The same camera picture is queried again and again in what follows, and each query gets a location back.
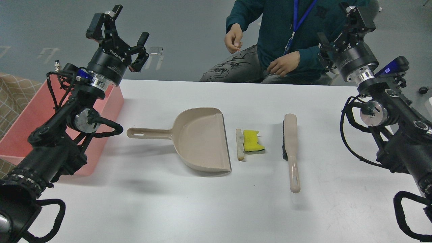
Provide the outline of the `person's left hand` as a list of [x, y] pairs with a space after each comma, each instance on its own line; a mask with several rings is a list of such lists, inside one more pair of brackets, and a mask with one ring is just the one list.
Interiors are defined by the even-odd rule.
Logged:
[[300, 63], [300, 52], [293, 51], [278, 57], [276, 60], [270, 62], [267, 72], [272, 75], [285, 77], [288, 73], [295, 70]]

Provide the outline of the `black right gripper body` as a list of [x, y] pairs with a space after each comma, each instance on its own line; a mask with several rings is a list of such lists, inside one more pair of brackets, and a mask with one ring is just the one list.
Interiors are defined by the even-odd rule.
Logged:
[[379, 63], [364, 37], [370, 30], [344, 30], [335, 39], [333, 61], [346, 82], [361, 83], [373, 78]]

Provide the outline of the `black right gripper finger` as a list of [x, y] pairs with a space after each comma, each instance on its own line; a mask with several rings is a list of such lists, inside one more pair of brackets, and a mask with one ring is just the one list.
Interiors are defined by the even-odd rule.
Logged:
[[346, 23], [342, 34], [359, 34], [364, 36], [376, 29], [374, 19], [376, 17], [376, 3], [368, 3], [367, 6], [354, 6], [341, 3], [346, 14]]
[[336, 66], [336, 62], [333, 60], [333, 56], [338, 53], [339, 49], [336, 46], [336, 42], [339, 37], [334, 38], [333, 41], [329, 41], [326, 34], [323, 32], [317, 33], [319, 43], [318, 60], [326, 71], [339, 72], [339, 68]]

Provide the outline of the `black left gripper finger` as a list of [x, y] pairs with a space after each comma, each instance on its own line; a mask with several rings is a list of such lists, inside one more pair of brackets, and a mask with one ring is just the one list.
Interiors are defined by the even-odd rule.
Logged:
[[131, 72], [140, 72], [142, 67], [145, 65], [145, 62], [148, 60], [149, 54], [146, 52], [144, 45], [149, 36], [150, 34], [148, 32], [142, 32], [136, 42], [136, 46], [131, 48], [131, 54], [138, 54], [136, 60], [130, 65]]
[[122, 9], [122, 5], [115, 5], [111, 11], [95, 13], [86, 30], [86, 38], [101, 42], [104, 39], [118, 37], [115, 20], [117, 20]]

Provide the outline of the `person's right hand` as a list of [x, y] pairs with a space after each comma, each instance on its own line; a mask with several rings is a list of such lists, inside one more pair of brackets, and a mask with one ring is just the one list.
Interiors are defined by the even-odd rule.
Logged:
[[231, 25], [230, 30], [226, 33], [224, 42], [230, 54], [234, 54], [242, 48], [243, 31], [239, 23]]

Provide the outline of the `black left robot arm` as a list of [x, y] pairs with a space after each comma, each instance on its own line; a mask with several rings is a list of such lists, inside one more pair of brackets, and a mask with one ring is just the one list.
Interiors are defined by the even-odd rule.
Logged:
[[46, 243], [59, 231], [66, 213], [60, 199], [40, 199], [62, 175], [73, 175], [87, 164], [85, 151], [93, 138], [111, 137], [123, 127], [94, 109], [110, 85], [119, 86], [127, 69], [141, 71], [149, 58], [143, 32], [136, 46], [118, 35], [115, 21], [122, 5], [96, 13], [86, 37], [98, 43], [87, 67], [71, 63], [47, 73], [54, 114], [28, 137], [31, 152], [1, 179], [1, 242]]

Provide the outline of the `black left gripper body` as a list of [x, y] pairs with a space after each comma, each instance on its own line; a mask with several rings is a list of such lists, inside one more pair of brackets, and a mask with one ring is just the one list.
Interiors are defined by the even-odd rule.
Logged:
[[102, 76], [109, 83], [119, 86], [127, 69], [138, 54], [131, 54], [131, 48], [120, 37], [104, 39], [88, 63], [87, 71], [93, 76]]

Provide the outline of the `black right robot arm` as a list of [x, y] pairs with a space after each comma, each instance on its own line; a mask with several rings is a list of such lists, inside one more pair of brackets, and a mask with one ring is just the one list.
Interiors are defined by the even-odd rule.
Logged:
[[401, 92], [406, 86], [404, 75], [409, 62], [399, 56], [374, 73], [379, 63], [363, 38], [375, 30], [378, 2], [372, 0], [366, 7], [341, 2], [341, 8], [346, 16], [344, 28], [332, 41], [318, 33], [318, 58], [326, 70], [337, 69], [344, 81], [358, 86], [358, 95], [350, 97], [342, 110], [340, 132], [344, 145], [350, 148], [344, 135], [347, 118], [356, 129], [370, 133], [379, 149], [375, 163], [353, 152], [355, 157], [392, 173], [412, 175], [422, 195], [398, 192], [393, 199], [396, 220], [404, 234], [431, 242], [430, 234], [415, 233], [409, 228], [402, 206], [403, 198], [421, 203], [431, 219], [431, 122], [412, 108]]

